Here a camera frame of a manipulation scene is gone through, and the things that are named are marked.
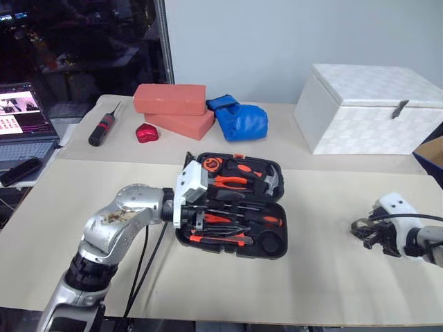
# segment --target red heart-shaped object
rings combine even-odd
[[[147,123],[143,123],[137,128],[136,135],[137,140],[140,143],[152,142],[159,139],[159,133],[157,132],[156,127]]]

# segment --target white box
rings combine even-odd
[[[313,154],[410,154],[443,122],[443,94],[409,68],[314,64],[294,116]]]

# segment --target white wall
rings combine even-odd
[[[166,0],[175,82],[295,102],[312,63],[407,66],[443,82],[442,0]]]

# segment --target tool case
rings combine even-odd
[[[182,208],[176,237],[185,246],[240,257],[277,259],[287,251],[287,220],[279,164],[234,154],[188,153],[208,171],[208,190]]]

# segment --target robotic hand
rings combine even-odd
[[[351,233],[363,241],[365,248],[380,243],[386,255],[424,259],[443,268],[443,227],[423,226],[419,220],[443,218],[417,214],[396,192],[379,199],[373,208],[369,218],[351,225]]]
[[[97,331],[117,266],[136,235],[148,225],[176,221],[181,209],[207,188],[207,171],[191,161],[177,178],[177,189],[134,184],[121,189],[107,207],[96,212],[84,228],[78,252],[60,278],[39,321],[37,332]]]

